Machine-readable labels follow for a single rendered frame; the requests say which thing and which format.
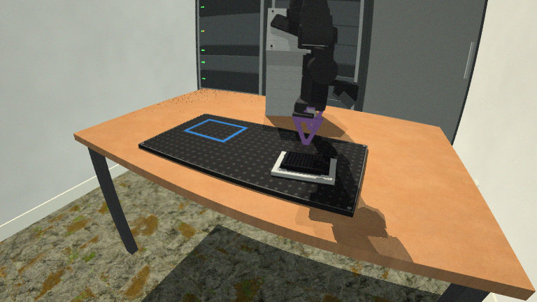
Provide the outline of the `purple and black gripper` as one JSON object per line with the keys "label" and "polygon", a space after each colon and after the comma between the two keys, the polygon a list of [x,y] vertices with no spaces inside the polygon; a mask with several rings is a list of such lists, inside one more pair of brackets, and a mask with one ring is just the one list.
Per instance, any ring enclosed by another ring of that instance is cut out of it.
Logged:
{"label": "purple and black gripper", "polygon": [[[316,134],[317,130],[320,128],[320,125],[323,122],[324,118],[321,116],[326,108],[326,104],[310,102],[311,92],[312,92],[312,83],[313,83],[312,78],[302,76],[301,97],[299,96],[299,98],[296,100],[294,104],[294,112],[292,113],[292,119],[297,128],[297,131],[299,133],[299,136],[301,138],[301,142],[303,145],[309,145],[310,142],[312,141],[314,135]],[[306,108],[319,111],[319,113],[317,114],[317,117],[314,117],[313,113],[308,113]],[[308,130],[311,130],[311,133],[307,139],[305,139],[303,129],[301,127],[301,122],[305,122]]]}

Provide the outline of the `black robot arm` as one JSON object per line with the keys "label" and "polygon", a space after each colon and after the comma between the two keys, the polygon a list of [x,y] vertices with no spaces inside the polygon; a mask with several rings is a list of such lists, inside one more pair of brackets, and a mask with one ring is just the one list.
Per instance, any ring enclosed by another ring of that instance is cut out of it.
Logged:
{"label": "black robot arm", "polygon": [[[335,86],[332,95],[351,109],[356,103],[359,85],[335,80],[338,66],[334,61],[334,48],[338,30],[333,27],[327,0],[290,0],[289,4],[287,17],[275,15],[271,27],[298,36],[298,48],[311,50],[303,55],[302,67],[302,75],[313,79],[310,102],[327,104],[330,85]],[[328,45],[329,48],[311,45]]]}

